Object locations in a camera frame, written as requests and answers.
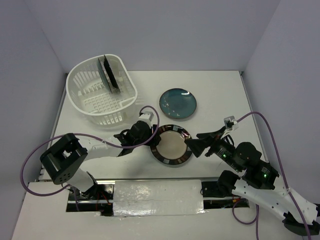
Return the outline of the beige plate with dark rim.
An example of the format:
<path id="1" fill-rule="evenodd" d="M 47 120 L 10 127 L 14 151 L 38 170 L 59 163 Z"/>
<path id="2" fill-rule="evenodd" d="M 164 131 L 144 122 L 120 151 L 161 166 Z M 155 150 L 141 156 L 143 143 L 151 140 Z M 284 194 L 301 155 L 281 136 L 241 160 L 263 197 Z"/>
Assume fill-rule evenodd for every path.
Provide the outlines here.
<path id="1" fill-rule="evenodd" d="M 176 124 L 165 124 L 159 127 L 161 138 L 157 146 L 151 146 L 152 155 L 162 164 L 179 168 L 184 166 L 193 155 L 185 140 L 192 139 L 191 134 Z"/>

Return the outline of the blue glazed ceramic plate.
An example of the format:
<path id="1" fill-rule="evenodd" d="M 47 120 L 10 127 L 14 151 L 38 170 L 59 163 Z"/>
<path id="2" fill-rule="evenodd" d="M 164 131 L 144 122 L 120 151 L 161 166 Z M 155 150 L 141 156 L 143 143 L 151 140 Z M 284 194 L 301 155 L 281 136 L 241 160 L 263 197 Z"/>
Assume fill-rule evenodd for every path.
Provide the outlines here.
<path id="1" fill-rule="evenodd" d="M 159 107 L 168 118 L 183 120 L 195 113 L 197 100 L 188 90 L 171 88 L 160 96 Z"/>

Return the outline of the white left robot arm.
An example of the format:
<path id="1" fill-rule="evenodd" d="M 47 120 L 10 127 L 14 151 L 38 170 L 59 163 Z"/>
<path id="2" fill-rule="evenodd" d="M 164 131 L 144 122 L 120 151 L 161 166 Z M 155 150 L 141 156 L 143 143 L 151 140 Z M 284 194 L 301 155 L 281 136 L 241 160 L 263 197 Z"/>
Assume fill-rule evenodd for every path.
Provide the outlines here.
<path id="1" fill-rule="evenodd" d="M 90 149 L 86 149 L 74 133 L 67 133 L 40 156 L 40 161 L 55 185 L 67 183 L 78 189 L 86 199 L 94 199 L 105 191 L 92 174 L 81 169 L 83 162 L 103 157 L 126 156 L 133 152 L 135 146 L 157 146 L 161 141 L 157 133 L 158 127 L 156 124 L 137 121 L 130 129 L 107 140 L 120 145 L 120 148 L 102 143 L 91 144 Z"/>

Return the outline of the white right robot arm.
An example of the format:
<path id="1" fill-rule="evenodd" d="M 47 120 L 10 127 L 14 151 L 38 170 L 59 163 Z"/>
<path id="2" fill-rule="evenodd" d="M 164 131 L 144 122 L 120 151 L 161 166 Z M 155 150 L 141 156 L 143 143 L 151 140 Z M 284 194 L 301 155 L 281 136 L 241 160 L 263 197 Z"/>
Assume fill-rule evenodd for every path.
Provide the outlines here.
<path id="1" fill-rule="evenodd" d="M 216 155 L 231 170 L 224 170 L 216 182 L 215 193 L 221 197 L 236 195 L 245 198 L 274 214 L 285 228 L 299 236 L 320 233 L 319 204 L 314 204 L 285 185 L 284 178 L 261 159 L 262 153 L 250 142 L 234 145 L 229 132 L 220 130 L 199 133 L 195 139 L 185 140 L 192 153 L 199 157 Z"/>

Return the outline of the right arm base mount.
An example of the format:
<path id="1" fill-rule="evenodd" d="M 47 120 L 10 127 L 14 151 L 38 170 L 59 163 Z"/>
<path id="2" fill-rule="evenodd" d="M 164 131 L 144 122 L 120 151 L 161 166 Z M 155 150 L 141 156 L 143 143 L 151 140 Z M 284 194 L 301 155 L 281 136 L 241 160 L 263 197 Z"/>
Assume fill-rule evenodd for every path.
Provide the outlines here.
<path id="1" fill-rule="evenodd" d="M 218 189 L 217 181 L 202 181 L 200 194 L 203 197 L 203 208 L 231 209 L 243 197 L 232 193 L 223 193 Z"/>

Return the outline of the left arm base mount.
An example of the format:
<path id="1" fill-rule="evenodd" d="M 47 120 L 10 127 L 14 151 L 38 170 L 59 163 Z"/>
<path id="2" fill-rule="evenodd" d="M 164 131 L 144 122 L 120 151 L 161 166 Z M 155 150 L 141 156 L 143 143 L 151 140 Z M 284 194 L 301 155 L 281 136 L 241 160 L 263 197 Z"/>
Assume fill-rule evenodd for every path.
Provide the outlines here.
<path id="1" fill-rule="evenodd" d="M 74 187 L 68 187 L 69 190 L 66 212 L 97 212 L 102 216 L 111 217 L 114 215 L 113 199 L 114 199 L 114 182 L 97 183 L 98 188 L 92 196 L 84 195 L 80 190 Z"/>

